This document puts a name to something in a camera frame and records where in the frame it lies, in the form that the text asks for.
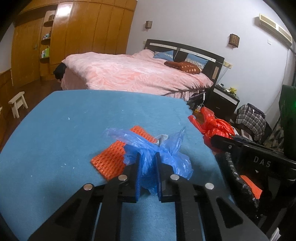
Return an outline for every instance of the plaid shirt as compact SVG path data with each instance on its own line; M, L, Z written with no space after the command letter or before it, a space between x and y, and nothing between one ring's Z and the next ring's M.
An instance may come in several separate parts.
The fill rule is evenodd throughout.
M255 141L260 141L264 135L266 120L259 114L254 113L248 105L243 105L237 110L236 124L244 124L255 135Z

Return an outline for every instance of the orange mesh bag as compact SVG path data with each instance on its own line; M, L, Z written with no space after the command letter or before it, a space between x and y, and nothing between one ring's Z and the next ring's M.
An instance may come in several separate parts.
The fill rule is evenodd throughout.
M151 143L157 142L153 136L149 135L142 127L134 126L130 129L132 132L144 137ZM91 160L91 164L99 171L99 173L107 180L122 174L125 164L123 163L125 154L124 142L116 141L111 144L107 149L102 151L99 155Z

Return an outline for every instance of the blue pillow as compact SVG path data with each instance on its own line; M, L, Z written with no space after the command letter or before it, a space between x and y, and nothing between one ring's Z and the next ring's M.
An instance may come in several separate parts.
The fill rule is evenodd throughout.
M198 57L198 56L190 54L190 53L187 55L187 58L185 59L185 61L197 65L202 70L208 62L207 59Z
M153 58L162 58L166 61L174 61L174 50L168 52L155 52Z

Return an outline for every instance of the blue plastic bag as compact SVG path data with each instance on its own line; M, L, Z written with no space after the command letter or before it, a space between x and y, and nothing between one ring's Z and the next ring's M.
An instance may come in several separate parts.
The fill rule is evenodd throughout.
M157 194L155 171L155 154L157 152L160 153L162 163L171 165L175 174L188 180L193 174L189 157L179 152L185 133L184 128L180 132L162 141L160 146L147 141L145 138L132 131L108 128L105 133L107 136L113 137L126 144L124 146L126 152L124 155L124 163L126 165L134 164L136 162L137 153L140 153L141 158L139 164L141 167L141 176L139 177L138 175L140 178L139 183L143 188L148 189L151 194Z

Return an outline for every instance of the electrical outlet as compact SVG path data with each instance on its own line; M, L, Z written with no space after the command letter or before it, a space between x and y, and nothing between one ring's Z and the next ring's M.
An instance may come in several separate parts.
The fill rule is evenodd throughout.
M226 61L223 62L223 65L224 65L226 68L229 68L229 69L232 68L232 64L227 63Z

